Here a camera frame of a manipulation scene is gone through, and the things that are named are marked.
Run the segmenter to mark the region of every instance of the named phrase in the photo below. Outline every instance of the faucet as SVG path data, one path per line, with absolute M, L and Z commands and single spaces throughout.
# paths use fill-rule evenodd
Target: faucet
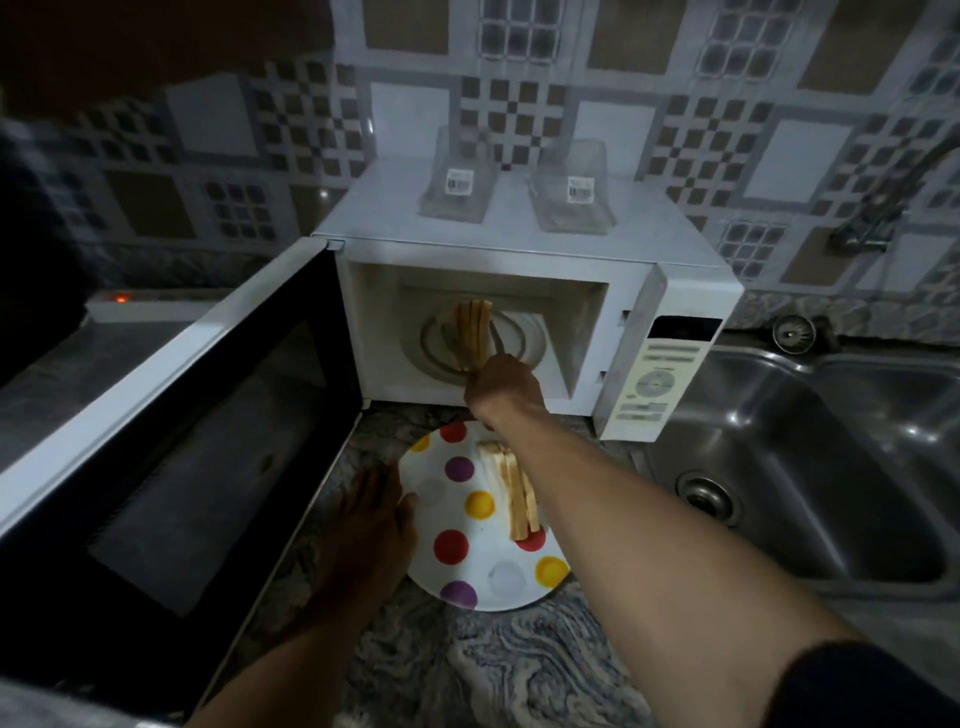
M 877 202 L 868 198 L 856 217 L 830 234 L 828 245 L 837 253 L 845 255 L 885 253 L 894 238 L 895 225 L 906 211 L 910 195 L 917 190 L 920 180 L 957 148 L 960 148 L 960 133 L 948 136 L 927 152 L 913 169 L 900 178 L 893 189 L 883 193 Z

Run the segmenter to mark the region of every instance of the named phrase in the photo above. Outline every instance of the forearm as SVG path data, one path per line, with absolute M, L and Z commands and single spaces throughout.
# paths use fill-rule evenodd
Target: forearm
M 493 423 L 665 726 L 755 726 L 789 662 L 844 622 L 752 546 L 536 406 Z
M 187 728 L 330 725 L 362 629 L 349 619 L 301 621 L 289 639 L 195 713 Z

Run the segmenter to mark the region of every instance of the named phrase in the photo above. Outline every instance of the toasted bread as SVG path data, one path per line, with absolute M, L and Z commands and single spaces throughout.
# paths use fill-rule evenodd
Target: toasted bread
M 506 500 L 510 538 L 522 541 L 540 530 L 537 498 L 530 478 L 516 462 L 514 452 L 495 440 L 477 443 L 490 477 L 498 484 Z

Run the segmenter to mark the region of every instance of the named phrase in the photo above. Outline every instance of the clear plastic container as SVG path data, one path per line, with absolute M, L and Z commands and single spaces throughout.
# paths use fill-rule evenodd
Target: clear plastic container
M 420 214 L 482 223 L 496 183 L 490 135 L 484 129 L 464 129 L 464 138 L 459 143 L 450 137 L 448 127 L 437 131 L 433 174 L 420 197 Z
M 599 139 L 574 139 L 565 156 L 548 150 L 529 186 L 544 231 L 606 235 L 616 225 L 607 203 L 607 145 Z

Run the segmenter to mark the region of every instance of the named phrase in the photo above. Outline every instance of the microwave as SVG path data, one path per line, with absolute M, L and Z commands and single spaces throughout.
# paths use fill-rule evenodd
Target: microwave
M 652 441 L 742 286 L 659 190 L 546 233 L 518 172 L 482 224 L 378 159 L 322 224 L 0 473 L 0 676 L 155 720 L 209 698 L 370 400 L 462 404 L 437 328 L 482 298 L 550 411 Z
M 430 174 L 378 159 L 314 233 L 336 252 L 364 397 L 463 404 L 440 327 L 481 299 L 551 412 L 655 440 L 743 293 L 723 258 L 643 182 L 610 179 L 616 227 L 590 235 L 542 231 L 521 172 L 498 176 L 481 225 L 420 216 Z

